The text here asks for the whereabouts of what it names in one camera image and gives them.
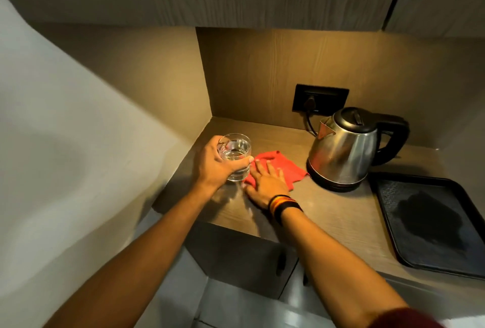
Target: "forearm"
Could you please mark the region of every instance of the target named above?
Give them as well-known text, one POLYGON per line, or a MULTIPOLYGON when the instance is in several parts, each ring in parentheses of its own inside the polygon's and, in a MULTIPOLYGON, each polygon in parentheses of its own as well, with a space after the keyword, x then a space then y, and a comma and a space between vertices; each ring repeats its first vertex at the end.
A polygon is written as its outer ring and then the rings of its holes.
POLYGON ((337 326, 365 328, 380 314, 407 306, 377 272, 300 210, 287 208, 282 222, 337 326))
POLYGON ((106 263, 45 327, 132 327, 152 300, 212 190, 197 186, 106 263))

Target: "hand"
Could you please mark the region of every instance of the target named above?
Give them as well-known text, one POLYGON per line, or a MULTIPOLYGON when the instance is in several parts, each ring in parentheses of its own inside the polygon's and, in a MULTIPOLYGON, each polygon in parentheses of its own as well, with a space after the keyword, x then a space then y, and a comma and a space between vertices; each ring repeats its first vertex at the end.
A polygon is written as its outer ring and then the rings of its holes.
POLYGON ((246 185, 245 191, 259 207, 268 209, 271 198, 275 195, 289 195, 288 186, 285 182, 283 170, 275 170, 270 161, 266 161, 268 171, 266 171, 259 160, 255 162, 256 168, 251 166, 251 175, 256 180, 256 189, 251 185, 246 185))
POLYGON ((199 173, 196 184, 213 192, 226 182, 230 174, 246 168, 254 160, 252 156, 235 161, 223 160, 217 153, 217 144, 221 138, 221 135, 213 136, 202 149, 199 159, 199 173))

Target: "red cloth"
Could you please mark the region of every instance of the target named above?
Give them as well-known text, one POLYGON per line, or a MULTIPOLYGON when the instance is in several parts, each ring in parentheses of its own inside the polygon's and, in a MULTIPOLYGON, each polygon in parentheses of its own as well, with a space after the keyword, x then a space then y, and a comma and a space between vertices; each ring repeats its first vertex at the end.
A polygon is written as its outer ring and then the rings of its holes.
MULTIPOLYGON (((260 153, 256 157, 254 157, 254 159, 260 160, 261 164, 266 170, 268 170, 268 166, 266 166, 266 160, 270 160, 274 168, 281 168, 283 170, 283 173, 285 174, 285 180, 289 190, 293 190, 293 183, 300 181, 307 174, 305 170, 296 166, 292 161, 282 155, 282 153, 278 150, 260 153)), ((247 176, 247 178, 245 178, 244 182, 251 184, 252 186, 256 186, 256 181, 254 180, 254 177, 252 177, 250 174, 247 176)))
POLYGON ((394 309, 377 317, 369 328, 443 328, 435 320, 414 309, 394 309))

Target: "water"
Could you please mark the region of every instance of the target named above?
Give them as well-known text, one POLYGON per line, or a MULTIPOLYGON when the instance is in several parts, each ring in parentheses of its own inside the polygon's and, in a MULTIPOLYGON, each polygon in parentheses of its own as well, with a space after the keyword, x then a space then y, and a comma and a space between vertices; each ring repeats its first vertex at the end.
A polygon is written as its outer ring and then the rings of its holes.
MULTIPOLYGON (((247 150, 245 150, 247 146, 245 146, 244 144, 241 145, 241 143, 234 142, 236 141, 229 142, 228 145, 226 145, 221 151, 220 155, 223 159, 235 161, 243 159, 250 154, 247 150)), ((247 177, 247 175, 249 175, 249 166, 232 173, 227 179, 229 181, 242 181, 247 177)))

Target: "electric kettle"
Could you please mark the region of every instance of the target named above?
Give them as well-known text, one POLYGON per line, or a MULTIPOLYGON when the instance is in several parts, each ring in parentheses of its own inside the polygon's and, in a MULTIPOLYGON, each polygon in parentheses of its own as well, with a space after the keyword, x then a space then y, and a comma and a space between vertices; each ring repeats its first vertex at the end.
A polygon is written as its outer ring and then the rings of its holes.
POLYGON ((409 124, 402 117, 345 107, 320 121, 306 167, 313 181, 326 189, 354 190, 369 167, 393 159, 408 136, 409 124), (383 133, 391 138, 379 148, 383 133))

